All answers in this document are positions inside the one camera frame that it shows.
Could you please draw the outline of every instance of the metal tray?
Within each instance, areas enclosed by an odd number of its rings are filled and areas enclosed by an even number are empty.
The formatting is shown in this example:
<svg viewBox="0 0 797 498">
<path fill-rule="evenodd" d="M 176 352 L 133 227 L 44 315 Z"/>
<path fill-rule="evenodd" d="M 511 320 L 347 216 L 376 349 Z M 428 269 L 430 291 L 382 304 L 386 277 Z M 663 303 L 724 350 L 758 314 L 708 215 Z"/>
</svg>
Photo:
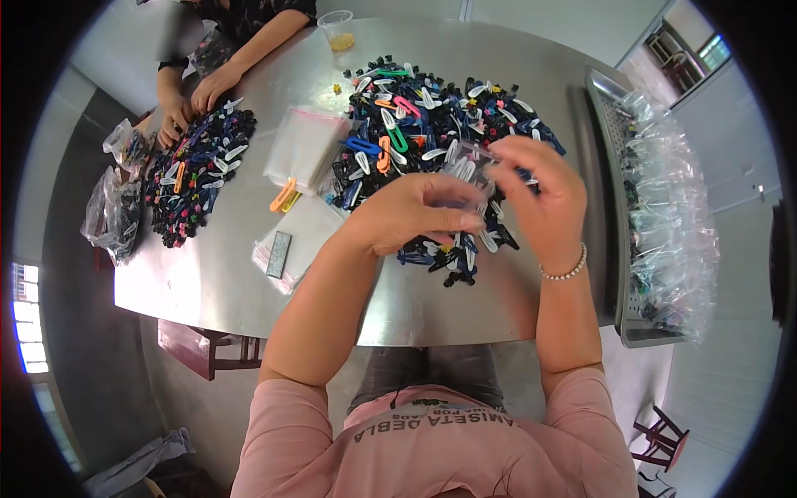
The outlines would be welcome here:
<svg viewBox="0 0 797 498">
<path fill-rule="evenodd" d="M 595 68 L 587 68 L 587 93 L 595 115 L 598 117 L 603 143 L 608 155 L 611 188 L 614 194 L 614 215 L 617 222 L 617 305 L 614 310 L 614 328 L 620 335 L 625 347 L 647 347 L 659 344 L 680 343 L 686 341 L 683 335 L 656 328 L 648 320 L 639 317 L 639 305 L 636 296 L 629 290 L 630 283 L 630 234 L 628 227 L 628 209 L 626 207 L 626 190 L 622 185 L 620 152 L 625 144 L 626 126 L 614 109 L 614 102 L 621 100 L 630 92 L 620 83 L 601 73 Z"/>
</svg>

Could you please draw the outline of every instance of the wooden chair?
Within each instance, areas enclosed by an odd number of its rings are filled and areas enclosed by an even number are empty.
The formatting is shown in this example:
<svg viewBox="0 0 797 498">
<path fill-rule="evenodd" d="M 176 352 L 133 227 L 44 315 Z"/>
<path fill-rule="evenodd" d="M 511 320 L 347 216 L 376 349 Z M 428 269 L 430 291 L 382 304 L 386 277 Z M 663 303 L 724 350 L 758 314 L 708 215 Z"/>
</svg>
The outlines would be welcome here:
<svg viewBox="0 0 797 498">
<path fill-rule="evenodd" d="M 678 429 L 677 425 L 673 424 L 673 421 L 664 415 L 655 405 L 653 410 L 659 416 L 659 421 L 656 422 L 653 427 L 647 428 L 634 422 L 634 428 L 645 434 L 645 439 L 650 442 L 650 446 L 644 453 L 632 453 L 631 456 L 636 460 L 660 465 L 664 467 L 664 472 L 666 473 L 675 465 L 675 462 L 681 455 L 684 445 L 686 444 L 686 438 L 689 436 L 689 431 L 682 432 Z M 673 431 L 676 439 L 667 437 L 663 434 L 665 429 L 668 428 Z M 666 455 L 666 458 L 655 457 L 654 455 L 659 451 L 662 451 Z"/>
<path fill-rule="evenodd" d="M 256 337 L 238 336 L 241 338 L 240 359 L 216 358 L 216 348 L 229 346 L 231 335 L 158 320 L 158 345 L 207 380 L 213 380 L 217 370 L 260 368 L 260 339 Z"/>
</svg>

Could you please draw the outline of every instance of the bracelet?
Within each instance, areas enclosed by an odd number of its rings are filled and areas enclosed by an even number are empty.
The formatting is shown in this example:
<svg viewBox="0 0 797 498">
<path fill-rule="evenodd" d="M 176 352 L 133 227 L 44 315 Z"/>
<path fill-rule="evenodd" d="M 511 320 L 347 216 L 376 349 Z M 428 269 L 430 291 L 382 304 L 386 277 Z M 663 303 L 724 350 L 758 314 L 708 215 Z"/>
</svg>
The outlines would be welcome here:
<svg viewBox="0 0 797 498">
<path fill-rule="evenodd" d="M 581 261 L 579 261 L 579 264 L 575 267 L 575 269 L 572 272 L 565 273 L 564 275 L 559 275 L 559 276 L 548 275 L 545 272 L 545 270 L 543 270 L 542 263 L 540 263 L 540 273 L 542 273 L 543 276 L 546 279 L 548 279 L 548 280 L 566 280 L 566 279 L 570 278 L 571 276 L 575 276 L 576 273 L 580 272 L 581 268 L 583 268 L 583 266 L 586 263 L 587 263 L 587 245 L 582 242 L 581 243 Z"/>
</svg>

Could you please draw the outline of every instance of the white wall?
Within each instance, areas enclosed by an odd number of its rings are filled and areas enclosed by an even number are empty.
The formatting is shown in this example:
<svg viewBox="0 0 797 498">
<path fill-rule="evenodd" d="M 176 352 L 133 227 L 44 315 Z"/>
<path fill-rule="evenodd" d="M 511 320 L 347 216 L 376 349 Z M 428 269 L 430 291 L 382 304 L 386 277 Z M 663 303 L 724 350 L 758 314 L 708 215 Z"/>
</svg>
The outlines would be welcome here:
<svg viewBox="0 0 797 498">
<path fill-rule="evenodd" d="M 113 0 L 91 26 L 72 63 L 98 87 L 141 116 L 158 103 L 159 63 L 148 44 L 158 26 L 136 25 L 135 0 Z"/>
<path fill-rule="evenodd" d="M 61 158 L 96 85 L 67 65 L 50 94 L 28 150 L 17 200 L 14 256 L 41 262 L 49 200 Z"/>
<path fill-rule="evenodd" d="M 470 18 L 557 41 L 615 67 L 666 3 L 667 0 L 473 0 Z"/>
<path fill-rule="evenodd" d="M 664 412 L 689 429 L 681 458 L 660 477 L 679 498 L 714 496 L 758 424 L 775 372 L 769 235 L 780 191 L 716 214 L 720 238 L 716 323 L 704 343 L 677 344 Z M 640 465 L 653 477 L 659 467 Z M 655 488 L 661 491 L 658 484 Z"/>
<path fill-rule="evenodd" d="M 354 19 L 415 15 L 459 19 L 462 0 L 318 0 L 318 17 L 333 10 L 350 10 Z"/>
<path fill-rule="evenodd" d="M 714 36 L 714 27 L 689 0 L 675 0 L 664 19 L 675 28 L 686 44 L 697 53 Z"/>
<path fill-rule="evenodd" d="M 679 102 L 673 116 L 700 159 L 713 210 L 758 198 L 758 185 L 780 188 L 767 123 L 735 61 Z"/>
</svg>

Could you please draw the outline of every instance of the plastic cup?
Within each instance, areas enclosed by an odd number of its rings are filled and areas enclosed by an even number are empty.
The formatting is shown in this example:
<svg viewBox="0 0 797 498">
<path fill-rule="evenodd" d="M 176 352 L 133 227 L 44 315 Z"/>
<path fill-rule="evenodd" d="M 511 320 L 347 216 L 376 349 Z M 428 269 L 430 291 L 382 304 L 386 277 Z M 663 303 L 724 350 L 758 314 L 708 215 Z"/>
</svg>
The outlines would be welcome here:
<svg viewBox="0 0 797 498">
<path fill-rule="evenodd" d="M 351 34 L 353 16 L 350 10 L 335 10 L 318 20 L 318 26 L 324 31 L 329 48 L 345 50 L 354 45 L 354 35 Z"/>
</svg>

